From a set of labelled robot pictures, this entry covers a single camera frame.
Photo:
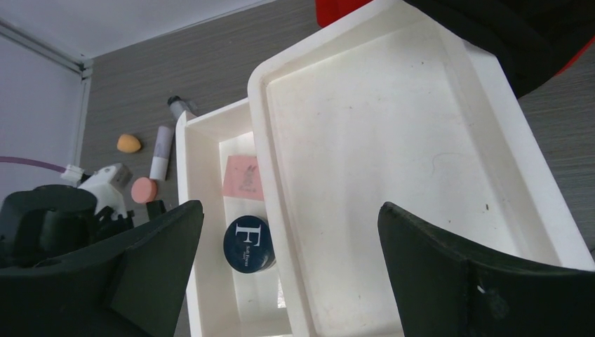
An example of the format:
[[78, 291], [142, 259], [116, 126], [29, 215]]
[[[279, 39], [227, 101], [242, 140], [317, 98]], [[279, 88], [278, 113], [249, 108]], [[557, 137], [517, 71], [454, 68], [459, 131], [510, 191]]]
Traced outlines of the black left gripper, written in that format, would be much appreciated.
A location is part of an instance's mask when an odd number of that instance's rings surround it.
[[163, 225], [134, 227], [133, 215], [101, 206], [91, 192], [66, 185], [14, 192], [1, 207], [1, 268], [41, 269], [66, 263], [81, 269], [126, 254], [160, 254], [166, 247]]

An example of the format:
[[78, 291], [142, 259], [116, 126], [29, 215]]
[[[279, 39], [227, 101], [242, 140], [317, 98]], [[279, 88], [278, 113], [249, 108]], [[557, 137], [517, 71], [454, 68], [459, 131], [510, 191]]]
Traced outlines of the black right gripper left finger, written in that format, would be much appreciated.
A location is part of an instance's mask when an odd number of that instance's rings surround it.
[[187, 201], [131, 230], [1, 271], [2, 336], [172, 336], [203, 226]]

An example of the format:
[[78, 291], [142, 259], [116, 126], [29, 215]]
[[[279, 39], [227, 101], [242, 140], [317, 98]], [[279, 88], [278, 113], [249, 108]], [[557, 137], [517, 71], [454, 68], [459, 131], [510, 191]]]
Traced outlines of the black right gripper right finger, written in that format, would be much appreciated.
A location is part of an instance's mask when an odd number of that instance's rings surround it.
[[386, 202], [377, 228], [406, 336], [593, 336], [594, 273], [461, 237]]

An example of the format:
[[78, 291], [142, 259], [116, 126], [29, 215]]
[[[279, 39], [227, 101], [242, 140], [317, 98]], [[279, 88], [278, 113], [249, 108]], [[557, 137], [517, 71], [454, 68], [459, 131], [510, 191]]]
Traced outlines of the white top drawer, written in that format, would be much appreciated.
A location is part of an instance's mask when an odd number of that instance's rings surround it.
[[185, 112], [175, 130], [178, 199], [199, 200], [203, 227], [186, 290], [191, 336], [291, 336], [277, 266], [253, 274], [233, 270], [224, 235], [244, 215], [266, 218], [262, 201], [223, 195], [230, 156], [254, 156], [248, 100], [200, 117]]

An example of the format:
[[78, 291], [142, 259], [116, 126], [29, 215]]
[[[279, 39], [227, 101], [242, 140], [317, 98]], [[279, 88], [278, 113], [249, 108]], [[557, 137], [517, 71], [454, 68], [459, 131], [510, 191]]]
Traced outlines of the dark blue round jar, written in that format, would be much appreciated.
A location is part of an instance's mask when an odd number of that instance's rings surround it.
[[244, 274], [267, 270], [276, 262], [268, 222], [258, 216], [233, 220], [224, 235], [223, 251], [229, 265]]

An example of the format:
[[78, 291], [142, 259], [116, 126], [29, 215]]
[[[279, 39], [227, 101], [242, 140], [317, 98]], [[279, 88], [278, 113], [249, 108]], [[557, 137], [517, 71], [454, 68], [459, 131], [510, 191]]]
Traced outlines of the pink square pad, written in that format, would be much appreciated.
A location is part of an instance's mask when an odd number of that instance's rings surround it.
[[223, 177], [224, 197], [264, 201], [264, 192], [256, 156], [231, 155]]

